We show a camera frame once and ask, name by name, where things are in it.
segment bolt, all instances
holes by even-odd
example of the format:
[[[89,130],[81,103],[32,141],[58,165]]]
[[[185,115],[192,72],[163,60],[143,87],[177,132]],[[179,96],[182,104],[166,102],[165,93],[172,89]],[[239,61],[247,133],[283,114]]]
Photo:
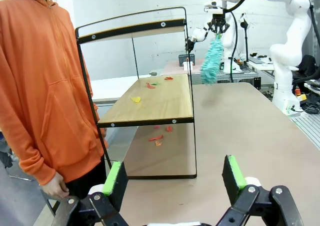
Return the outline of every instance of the bolt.
[[[248,188],[248,191],[249,191],[249,192],[255,192],[255,188],[254,188],[254,187],[249,187],[249,188]]]
[[[282,191],[281,188],[277,188],[276,191],[275,191],[275,193],[277,193],[277,194],[281,194],[282,192],[283,192],[283,191]]]
[[[95,195],[93,198],[94,198],[95,200],[99,200],[99,199],[100,199],[100,195]]]

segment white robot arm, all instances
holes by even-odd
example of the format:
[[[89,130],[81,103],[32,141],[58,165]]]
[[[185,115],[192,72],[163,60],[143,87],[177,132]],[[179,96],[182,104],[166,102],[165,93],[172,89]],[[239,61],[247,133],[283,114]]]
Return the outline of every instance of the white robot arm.
[[[235,22],[227,9],[228,3],[238,3],[237,8],[244,0],[212,0],[205,4],[207,12],[212,14],[208,28],[197,29],[196,33],[189,38],[189,52],[193,49],[195,42],[206,38],[208,31],[223,33],[222,43],[224,46],[224,72],[231,73],[231,58],[233,53],[233,41],[235,36]],[[292,93],[292,72],[289,66],[297,66],[302,60],[302,45],[311,28],[311,20],[308,16],[310,8],[309,0],[277,0],[286,4],[286,10],[293,16],[293,23],[287,32],[287,43],[284,45],[273,45],[270,48],[271,58],[275,68],[275,90],[273,102],[285,114],[294,112],[291,108],[300,108],[299,101]],[[232,66],[232,73],[239,72],[237,65]]]

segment black metal frame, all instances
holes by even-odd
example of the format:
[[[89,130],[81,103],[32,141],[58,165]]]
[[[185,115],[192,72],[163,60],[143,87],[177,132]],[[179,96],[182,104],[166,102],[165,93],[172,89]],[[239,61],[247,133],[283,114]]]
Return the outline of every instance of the black metal frame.
[[[118,18],[123,18],[123,17],[127,17],[127,16],[133,16],[133,15],[139,15],[139,14],[145,14],[145,13],[151,13],[151,12],[158,12],[158,11],[166,11],[166,10],[175,10],[175,9],[182,9],[184,10],[184,17],[185,19],[183,20],[169,20],[169,21],[165,21],[165,26],[162,24],[162,22],[154,22],[154,23],[147,23],[147,24],[140,24],[140,25],[133,25],[133,26],[129,26],[129,27],[125,27],[125,28],[118,28],[116,30],[107,30],[107,31],[103,31],[103,32],[99,32],[99,33],[95,33],[95,34],[90,34],[90,35],[86,35],[83,37],[79,37],[79,29],[83,28],[83,27],[87,27],[87,26],[91,26],[94,24],[98,24],[101,22],[106,22],[106,21],[110,21],[110,20],[114,20],[114,19],[118,19]],[[88,42],[93,42],[93,41],[97,41],[97,40],[102,40],[108,37],[114,37],[114,36],[120,36],[120,35],[124,35],[124,34],[129,34],[129,33],[135,33],[135,32],[141,32],[141,31],[148,31],[148,30],[154,30],[154,29],[163,29],[165,28],[170,28],[170,27],[178,27],[178,26],[184,26],[184,37],[185,39],[189,38],[188,35],[188,25],[187,25],[187,11],[184,7],[172,7],[172,8],[165,8],[165,9],[157,9],[157,10],[150,10],[150,11],[145,11],[145,12],[138,12],[138,13],[132,13],[132,14],[128,14],[128,15],[124,15],[124,16],[118,16],[118,17],[113,17],[113,18],[109,18],[106,20],[102,20],[102,21],[98,21],[95,23],[90,23],[81,27],[76,28],[75,30],[75,37],[76,37],[76,41],[77,41],[77,48],[78,48],[78,55],[79,55],[79,59],[80,59],[80,65],[81,65],[81,70],[82,70],[82,75],[83,75],[83,79],[84,79],[84,84],[85,84],[85,88],[86,88],[86,92],[87,92],[87,96],[89,99],[89,103],[90,103],[90,107],[91,107],[91,111],[92,111],[92,115],[93,115],[93,119],[94,119],[94,123],[96,124],[97,130],[98,130],[98,134],[99,134],[99,138],[100,138],[100,142],[102,144],[103,147],[103,151],[104,154],[106,156],[109,168],[111,168],[112,164],[107,152],[107,149],[105,147],[104,144],[104,139],[103,136],[101,134],[101,131],[99,130],[100,128],[103,127],[128,127],[128,126],[147,126],[147,125],[163,125],[163,124],[173,124],[173,123],[193,123],[193,130],[194,130],[194,153],[195,153],[195,174],[193,175],[160,175],[160,176],[133,176],[133,177],[129,177],[129,179],[187,179],[187,178],[196,178],[198,175],[198,169],[197,169],[197,147],[196,147],[196,134],[195,134],[195,130],[196,130],[196,126],[195,126],[195,110],[194,110],[194,95],[193,95],[193,84],[192,84],[192,76],[191,76],[191,64],[189,63],[189,89],[190,89],[190,93],[191,93],[191,103],[192,103],[192,113],[193,113],[193,117],[191,118],[172,118],[172,119],[165,119],[165,120],[149,120],[149,121],[135,121],[135,122],[121,122],[121,123],[102,123],[102,124],[98,124],[98,120],[97,120],[97,116],[96,116],[96,111],[94,108],[94,103],[92,101],[92,97],[91,97],[91,93],[90,93],[90,87],[89,87],[89,82],[87,79],[87,74],[86,74],[86,67],[85,67],[85,62],[84,62],[84,58],[83,58],[83,54],[82,54],[82,50],[81,50],[81,44],[84,43],[88,43]],[[137,65],[137,59],[136,59],[136,53],[135,53],[135,46],[134,46],[134,40],[132,38],[132,46],[133,46],[133,51],[134,51],[134,58],[135,58],[135,66],[136,66],[136,72],[137,72],[137,76],[139,78],[139,72],[138,72],[138,65]],[[188,56],[189,61],[190,60],[190,52],[189,52],[189,48],[188,48],[188,44],[186,44],[186,53]]]

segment top shelf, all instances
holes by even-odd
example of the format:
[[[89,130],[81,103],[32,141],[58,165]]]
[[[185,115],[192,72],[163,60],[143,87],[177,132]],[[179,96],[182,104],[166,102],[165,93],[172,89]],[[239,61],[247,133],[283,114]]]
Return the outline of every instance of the top shelf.
[[[139,78],[98,122],[99,127],[191,123],[193,111],[187,74]],[[149,89],[146,83],[159,83]],[[136,103],[133,97],[140,97]]]
[[[183,32],[185,30],[185,19],[149,22],[127,27],[119,27],[98,33],[93,33],[78,38],[79,44],[93,41],[129,39],[137,37],[154,36],[159,34]]]

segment orange hoodie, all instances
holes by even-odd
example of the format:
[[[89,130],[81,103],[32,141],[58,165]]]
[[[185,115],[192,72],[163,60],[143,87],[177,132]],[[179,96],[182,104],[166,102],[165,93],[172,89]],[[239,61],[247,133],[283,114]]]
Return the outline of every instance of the orange hoodie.
[[[103,155],[73,25],[52,1],[0,1],[0,128],[41,185],[56,171],[77,179]]]

